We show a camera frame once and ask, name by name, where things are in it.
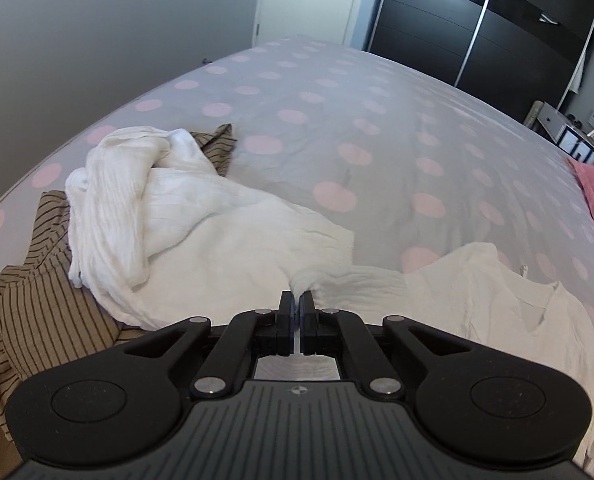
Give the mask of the black sliding wardrobe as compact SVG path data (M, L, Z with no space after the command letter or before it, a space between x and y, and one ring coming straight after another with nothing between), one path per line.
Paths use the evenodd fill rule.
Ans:
M521 122L558 105L594 30L594 0L380 0L367 49Z

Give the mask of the brown striped shirt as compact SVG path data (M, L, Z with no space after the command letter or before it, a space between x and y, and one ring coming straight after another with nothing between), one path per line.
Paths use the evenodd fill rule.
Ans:
M6 404L22 382L145 333L116 321L89 290L69 281L69 216L65 192L44 192L24 263L0 272L0 429L6 438Z

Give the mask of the white crinkle cotton garment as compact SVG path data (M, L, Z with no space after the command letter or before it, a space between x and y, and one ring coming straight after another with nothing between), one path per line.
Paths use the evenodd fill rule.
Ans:
M116 130L65 187L71 283L143 330L272 308L298 271L353 256L351 231L222 177L183 129Z

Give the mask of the grey pink-dotted bed sheet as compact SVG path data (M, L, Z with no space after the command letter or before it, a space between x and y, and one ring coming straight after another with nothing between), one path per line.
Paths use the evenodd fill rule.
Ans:
M594 222L559 148L437 79L306 37L171 79L50 154L0 201L0 270L24 258L40 194L107 134L224 122L232 179L353 231L358 263L400 269L490 242L532 281L562 282L594 323Z

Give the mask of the white crinkle cotton shirt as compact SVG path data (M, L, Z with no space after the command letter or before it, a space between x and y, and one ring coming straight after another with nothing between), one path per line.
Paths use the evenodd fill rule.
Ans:
M377 325L390 314L537 362L574 378L592 403L574 460L594 477L594 324L562 283L539 284L510 270L490 243L472 243L412 273L374 266L311 266L273 274L262 304L289 290L311 292Z

